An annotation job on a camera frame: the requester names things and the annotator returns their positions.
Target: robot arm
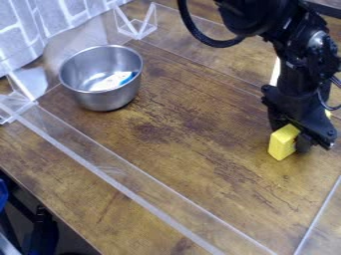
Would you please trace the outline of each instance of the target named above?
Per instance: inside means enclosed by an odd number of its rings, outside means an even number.
[[[275,130],[293,124],[301,131],[297,150],[320,144],[330,149],[338,130],[327,117],[327,101],[341,59],[330,36],[327,22],[301,0],[214,0],[227,28],[237,35],[228,41],[208,38],[196,28],[186,1],[178,0],[180,13],[193,35],[212,47],[231,47],[247,37],[261,36],[273,44],[281,59],[277,87],[263,87]]]

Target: white brick wall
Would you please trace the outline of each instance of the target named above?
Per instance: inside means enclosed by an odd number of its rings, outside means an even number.
[[[42,55],[47,38],[126,0],[0,0],[0,77]]]

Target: stainless steel bowl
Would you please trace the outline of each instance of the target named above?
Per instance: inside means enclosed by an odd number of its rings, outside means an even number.
[[[75,54],[62,65],[59,78],[79,104],[93,111],[112,111],[136,97],[142,83],[144,58],[132,48],[97,46]],[[104,83],[120,72],[132,77],[117,87]]]

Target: yellow sponge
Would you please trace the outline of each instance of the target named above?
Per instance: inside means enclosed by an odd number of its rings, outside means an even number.
[[[292,124],[288,124],[272,134],[269,154],[280,161],[296,151],[296,138],[300,134]]]

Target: bowl rim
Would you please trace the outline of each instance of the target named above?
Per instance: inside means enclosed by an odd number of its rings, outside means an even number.
[[[67,65],[67,63],[69,63],[75,57],[78,57],[81,54],[83,54],[85,52],[97,50],[97,49],[99,49],[99,48],[122,48],[122,49],[125,49],[125,50],[132,51],[132,52],[138,56],[138,58],[140,58],[140,60],[141,60],[141,63],[142,63],[142,66],[141,66],[140,71],[138,71],[138,73],[136,74],[136,76],[134,76],[129,81],[126,81],[120,87],[116,87],[114,89],[109,89],[109,90],[94,91],[94,92],[93,92],[93,91],[85,91],[85,90],[78,90],[78,89],[75,89],[74,87],[71,87],[71,86],[66,83],[66,81],[65,81],[65,79],[63,79],[63,77],[62,77],[63,68],[65,68],[65,66]],[[74,91],[74,92],[83,93],[83,94],[101,94],[101,93],[105,93],[105,92],[113,92],[113,91],[116,91],[116,90],[120,90],[120,89],[122,89],[126,85],[129,85],[129,84],[141,76],[141,73],[144,72],[144,67],[145,67],[145,60],[144,60],[144,57],[142,57],[141,53],[140,53],[136,49],[133,49],[132,47],[128,47],[128,46],[124,46],[124,45],[97,45],[97,46],[89,47],[89,48],[86,48],[85,50],[77,52],[71,57],[69,57],[69,58],[63,61],[62,66],[61,66],[61,68],[59,68],[59,81],[61,81],[61,84],[62,84],[67,89],[70,89],[70,90]]]

